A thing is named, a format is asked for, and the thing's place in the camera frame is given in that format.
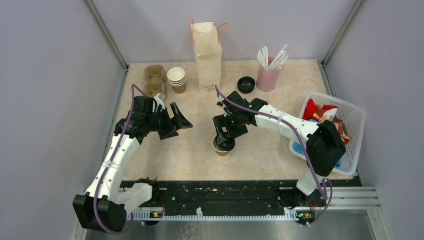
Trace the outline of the black plastic cup lid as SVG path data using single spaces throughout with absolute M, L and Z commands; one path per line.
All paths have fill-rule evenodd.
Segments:
M 213 147 L 218 152 L 230 152 L 235 148 L 235 146 L 236 146 L 236 142 L 233 137 L 230 137 L 229 139 L 221 143 L 218 143 L 217 136 L 213 139 Z

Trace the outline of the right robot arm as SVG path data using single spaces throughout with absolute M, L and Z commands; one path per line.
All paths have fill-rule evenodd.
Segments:
M 259 98 L 249 102 L 236 91 L 229 96 L 224 96 L 219 89 L 216 92 L 217 105 L 224 110 L 222 115 L 213 118 L 216 130 L 213 147 L 216 152 L 227 154 L 232 151 L 236 138 L 248 133 L 248 125 L 279 133 L 300 144 L 308 166 L 296 184 L 294 202 L 307 206 L 313 200 L 315 190 L 325 200 L 328 199 L 327 177 L 346 153 L 346 147 L 332 121 L 311 122 L 278 110 Z

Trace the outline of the brown pulp cup carrier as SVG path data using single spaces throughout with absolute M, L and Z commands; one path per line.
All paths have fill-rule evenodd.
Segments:
M 167 91 L 167 72 L 162 65 L 150 65 L 144 70 L 144 92 L 149 97 L 154 97 L 162 93 L 165 97 L 168 95 Z

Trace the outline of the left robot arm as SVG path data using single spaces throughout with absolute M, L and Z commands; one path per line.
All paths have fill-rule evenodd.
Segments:
M 123 178 L 134 154 L 149 133 L 161 140 L 177 137 L 179 130 L 193 124 L 175 102 L 170 117 L 163 101 L 155 96 L 136 96 L 126 118 L 115 126 L 112 145 L 100 170 L 84 194 L 76 195 L 73 208 L 82 228 L 109 234 L 121 233 L 127 218 L 142 204 L 154 207 L 160 202 L 155 180 L 142 179 L 120 191 Z

